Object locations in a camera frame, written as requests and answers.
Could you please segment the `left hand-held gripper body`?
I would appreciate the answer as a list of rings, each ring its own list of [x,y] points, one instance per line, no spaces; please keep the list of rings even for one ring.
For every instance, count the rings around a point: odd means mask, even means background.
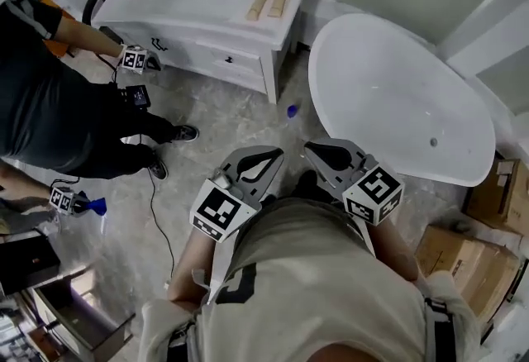
[[[232,178],[217,169],[207,178],[190,211],[189,222],[217,243],[239,231],[261,210],[265,184],[241,176]]]

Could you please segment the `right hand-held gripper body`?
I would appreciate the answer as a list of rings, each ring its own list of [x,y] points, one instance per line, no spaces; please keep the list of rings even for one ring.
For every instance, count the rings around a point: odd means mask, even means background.
[[[351,216],[377,226],[400,204],[403,182],[371,154],[353,160],[339,153],[331,157],[330,166],[334,171],[331,195]]]

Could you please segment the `white bathtub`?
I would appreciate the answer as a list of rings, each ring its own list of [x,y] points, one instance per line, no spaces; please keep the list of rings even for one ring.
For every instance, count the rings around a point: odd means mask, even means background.
[[[312,43],[308,82],[327,134],[397,173],[473,187],[491,170],[495,134],[479,95],[407,32],[346,14]]]

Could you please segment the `person's right forearm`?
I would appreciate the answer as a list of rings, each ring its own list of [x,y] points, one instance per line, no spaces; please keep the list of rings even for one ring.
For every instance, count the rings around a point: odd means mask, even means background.
[[[367,224],[367,231],[376,257],[409,282],[419,278],[419,268],[414,254],[391,221],[377,226]]]

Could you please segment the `person's left forearm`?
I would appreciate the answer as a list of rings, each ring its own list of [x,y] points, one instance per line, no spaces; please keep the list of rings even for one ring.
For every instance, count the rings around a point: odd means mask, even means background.
[[[216,244],[212,238],[193,228],[168,286],[167,298],[172,303],[189,312],[201,306],[207,290],[194,282],[193,271],[202,270],[206,284],[209,284]]]

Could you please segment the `person's black trousers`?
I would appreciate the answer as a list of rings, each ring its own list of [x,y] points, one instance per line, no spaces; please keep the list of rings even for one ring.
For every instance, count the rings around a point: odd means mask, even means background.
[[[275,197],[274,195],[268,195],[261,202],[261,205],[263,207],[266,207],[270,205],[271,203],[277,201],[278,199],[284,199],[284,198],[300,198],[300,199],[306,199],[306,200],[311,200],[315,202],[323,202],[327,204],[333,203],[334,198],[329,194],[329,192],[327,192],[323,188],[320,188],[317,185],[317,181],[318,181],[317,172],[313,169],[306,170],[299,177],[294,190],[290,194],[281,196],[279,198]]]

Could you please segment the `person's beige vest torso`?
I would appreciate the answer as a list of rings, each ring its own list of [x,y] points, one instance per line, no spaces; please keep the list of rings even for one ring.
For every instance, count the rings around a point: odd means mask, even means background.
[[[452,276],[409,282],[344,212],[284,198],[237,237],[216,293],[189,312],[148,302],[138,362],[474,362],[478,321]]]

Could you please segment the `cardboard box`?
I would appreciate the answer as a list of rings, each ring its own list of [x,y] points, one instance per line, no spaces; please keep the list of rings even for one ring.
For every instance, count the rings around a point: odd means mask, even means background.
[[[463,213],[488,227],[529,236],[529,168],[522,160],[498,160],[487,178],[469,190]]]
[[[488,322],[517,275],[520,260],[507,248],[428,226],[416,250],[422,272],[449,272],[476,317]]]

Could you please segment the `white vanity cabinet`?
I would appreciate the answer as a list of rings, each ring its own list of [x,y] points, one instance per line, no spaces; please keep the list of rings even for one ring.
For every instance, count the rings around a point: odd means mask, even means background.
[[[245,15],[254,0],[106,0],[93,19],[125,42],[154,52],[160,62],[279,98],[278,73],[298,39],[302,0],[286,0],[280,18]],[[157,37],[168,49],[151,44]],[[225,59],[231,56],[232,64]]]

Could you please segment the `dark wooden cabinet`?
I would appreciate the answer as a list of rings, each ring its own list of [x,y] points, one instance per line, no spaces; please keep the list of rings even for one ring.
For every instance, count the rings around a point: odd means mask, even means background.
[[[134,305],[86,267],[31,290],[37,314],[81,362],[109,362],[133,337]]]

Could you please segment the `black case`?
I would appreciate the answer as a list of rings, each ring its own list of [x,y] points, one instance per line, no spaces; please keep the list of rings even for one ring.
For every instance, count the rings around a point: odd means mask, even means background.
[[[54,278],[60,259],[46,236],[0,244],[0,292],[9,296]]]

